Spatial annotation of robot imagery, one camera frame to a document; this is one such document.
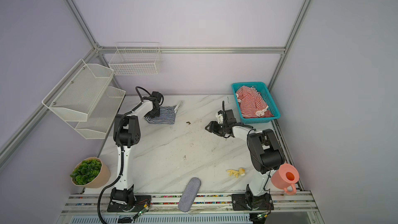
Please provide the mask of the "blue white striped tank top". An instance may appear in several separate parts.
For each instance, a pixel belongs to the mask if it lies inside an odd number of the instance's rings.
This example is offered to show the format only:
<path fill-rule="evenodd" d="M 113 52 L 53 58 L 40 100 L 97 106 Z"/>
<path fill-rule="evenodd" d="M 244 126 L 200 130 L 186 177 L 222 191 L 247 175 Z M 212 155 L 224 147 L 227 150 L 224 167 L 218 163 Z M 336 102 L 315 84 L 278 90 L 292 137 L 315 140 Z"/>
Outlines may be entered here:
<path fill-rule="evenodd" d="M 150 124 L 174 124 L 177 112 L 182 105 L 183 101 L 179 101 L 174 106 L 161 106 L 158 117 L 145 117 L 145 120 Z"/>

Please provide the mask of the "red white striped tank top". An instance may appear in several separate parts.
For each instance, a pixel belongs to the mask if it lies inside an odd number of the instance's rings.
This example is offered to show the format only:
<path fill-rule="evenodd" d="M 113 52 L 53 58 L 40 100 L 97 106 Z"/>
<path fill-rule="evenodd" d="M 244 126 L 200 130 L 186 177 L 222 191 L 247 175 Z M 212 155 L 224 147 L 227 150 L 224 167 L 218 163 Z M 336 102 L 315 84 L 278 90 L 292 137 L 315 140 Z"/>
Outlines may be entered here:
<path fill-rule="evenodd" d="M 235 96 L 243 118 L 252 119 L 274 117 L 269 106 L 255 88 L 242 86 L 235 92 Z"/>

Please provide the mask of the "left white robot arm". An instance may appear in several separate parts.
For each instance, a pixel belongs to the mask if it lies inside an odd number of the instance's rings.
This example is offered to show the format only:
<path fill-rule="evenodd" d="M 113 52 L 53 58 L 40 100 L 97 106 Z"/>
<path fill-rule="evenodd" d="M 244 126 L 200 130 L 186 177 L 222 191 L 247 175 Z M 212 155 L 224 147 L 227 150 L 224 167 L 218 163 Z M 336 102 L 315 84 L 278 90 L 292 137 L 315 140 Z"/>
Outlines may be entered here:
<path fill-rule="evenodd" d="M 146 96 L 132 110 L 115 117 L 113 138 L 118 150 L 119 172 L 111 192 L 113 202 L 131 205 L 135 201 L 134 183 L 129 179 L 130 153 L 141 140 L 140 121 L 160 114 L 160 100 L 155 96 Z"/>

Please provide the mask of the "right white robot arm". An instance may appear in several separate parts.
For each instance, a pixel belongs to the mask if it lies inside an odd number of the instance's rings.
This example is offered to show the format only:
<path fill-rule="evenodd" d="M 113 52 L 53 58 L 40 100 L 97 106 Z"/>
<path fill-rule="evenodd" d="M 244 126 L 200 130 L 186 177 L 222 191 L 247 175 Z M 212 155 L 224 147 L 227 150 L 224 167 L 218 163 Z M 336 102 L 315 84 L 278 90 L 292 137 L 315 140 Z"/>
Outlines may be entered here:
<path fill-rule="evenodd" d="M 285 162 L 285 155 L 272 129 L 256 130 L 239 123 L 211 121 L 205 130 L 222 138 L 236 138 L 246 142 L 249 156 L 257 173 L 247 186 L 246 195 L 260 197 L 269 191 L 271 174 Z"/>

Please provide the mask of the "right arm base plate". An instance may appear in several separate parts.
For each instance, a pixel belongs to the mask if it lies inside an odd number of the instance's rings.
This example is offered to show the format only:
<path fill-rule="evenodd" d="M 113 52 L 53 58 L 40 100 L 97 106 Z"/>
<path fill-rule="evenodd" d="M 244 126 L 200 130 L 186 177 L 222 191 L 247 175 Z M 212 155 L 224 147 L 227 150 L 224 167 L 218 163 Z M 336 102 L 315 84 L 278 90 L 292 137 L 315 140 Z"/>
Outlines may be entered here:
<path fill-rule="evenodd" d="M 232 207 L 234 211 L 272 211 L 274 210 L 273 199 L 269 193 L 261 196 L 246 194 L 233 194 Z"/>

